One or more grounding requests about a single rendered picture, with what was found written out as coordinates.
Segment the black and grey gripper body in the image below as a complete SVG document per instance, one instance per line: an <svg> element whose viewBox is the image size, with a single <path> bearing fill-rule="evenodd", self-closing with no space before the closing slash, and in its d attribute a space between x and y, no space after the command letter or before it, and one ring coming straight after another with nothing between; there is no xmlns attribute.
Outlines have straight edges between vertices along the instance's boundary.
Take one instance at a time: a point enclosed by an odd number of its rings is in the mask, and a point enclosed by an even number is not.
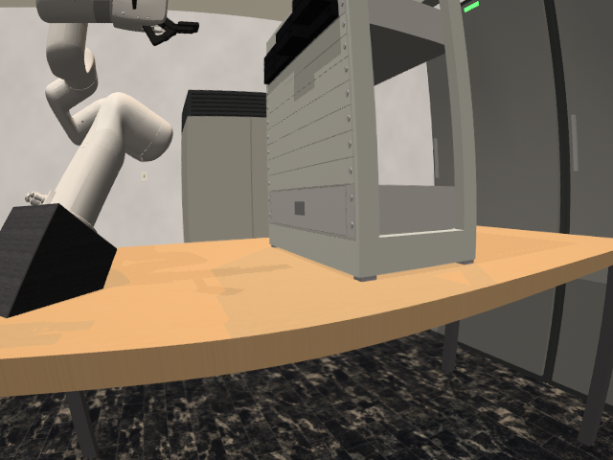
<svg viewBox="0 0 613 460"><path fill-rule="evenodd" d="M156 34L162 33L164 29L158 24L165 22L167 10L168 0L137 0L136 10L132 8L132 0L109 0L114 28L133 32L145 33L143 26L151 26Z"/></svg>

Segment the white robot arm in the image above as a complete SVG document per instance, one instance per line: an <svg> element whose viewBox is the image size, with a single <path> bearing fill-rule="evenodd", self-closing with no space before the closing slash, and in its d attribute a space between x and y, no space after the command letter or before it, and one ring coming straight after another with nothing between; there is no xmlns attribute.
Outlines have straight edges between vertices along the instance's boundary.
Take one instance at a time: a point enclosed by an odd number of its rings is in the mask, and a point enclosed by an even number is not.
<svg viewBox="0 0 613 460"><path fill-rule="evenodd" d="M46 87L46 99L70 140L80 147L54 191L48 195L33 191L25 200L32 205L59 203L97 233L94 225L125 154L140 162L153 161L170 146L173 130L167 121L120 92L71 116L69 109L98 87L95 58L85 42L88 23L111 23L109 0L35 3L39 17L50 23L46 57L59 78Z"/></svg>

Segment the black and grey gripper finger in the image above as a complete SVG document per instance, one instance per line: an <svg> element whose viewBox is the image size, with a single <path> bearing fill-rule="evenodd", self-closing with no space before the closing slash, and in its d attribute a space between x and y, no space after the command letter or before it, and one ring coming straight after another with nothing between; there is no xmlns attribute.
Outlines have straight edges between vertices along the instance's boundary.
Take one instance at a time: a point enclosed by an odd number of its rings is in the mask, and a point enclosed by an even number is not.
<svg viewBox="0 0 613 460"><path fill-rule="evenodd" d="M165 31L162 34L156 35L152 30L151 26L143 26L144 31L146 32L150 42L153 46L157 46L164 41L168 41L171 37L176 34L193 34L198 32L199 23L198 22L186 22L179 21L178 24L175 24L168 18L166 18L163 24L158 24Z"/></svg>

